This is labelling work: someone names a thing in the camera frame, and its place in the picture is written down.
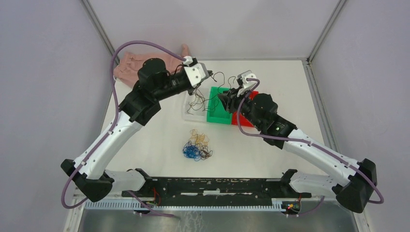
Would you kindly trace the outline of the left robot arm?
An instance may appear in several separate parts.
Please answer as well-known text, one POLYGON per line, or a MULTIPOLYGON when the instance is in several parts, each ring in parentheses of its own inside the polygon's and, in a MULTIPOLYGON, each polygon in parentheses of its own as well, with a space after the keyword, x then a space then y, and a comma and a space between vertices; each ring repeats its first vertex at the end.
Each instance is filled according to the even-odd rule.
POLYGON ((212 74, 195 58, 182 64, 176 73, 168 72, 165 62, 159 58, 146 60, 138 71, 138 81, 117 106, 116 116, 109 126, 82 155, 64 160, 62 170, 91 202, 98 202, 116 191, 131 190, 142 197, 149 195, 152 183, 144 171, 109 171, 107 165, 161 110, 160 101, 184 91, 192 94, 212 74))

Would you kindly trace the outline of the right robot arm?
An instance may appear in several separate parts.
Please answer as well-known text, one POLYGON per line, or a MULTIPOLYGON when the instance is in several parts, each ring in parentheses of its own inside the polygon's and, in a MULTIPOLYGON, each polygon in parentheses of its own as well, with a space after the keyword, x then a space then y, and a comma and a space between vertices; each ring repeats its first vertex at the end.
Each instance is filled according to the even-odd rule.
POLYGON ((382 204, 384 197, 377 188, 376 165, 369 159, 357 161, 320 144, 277 113, 278 105, 271 95, 260 93, 237 95, 237 89, 218 94, 225 111, 243 116, 258 131, 256 137, 269 145, 298 155, 325 172, 305 174, 288 170, 279 184, 285 197, 310 193, 335 198, 355 213, 362 213, 368 203, 382 204))

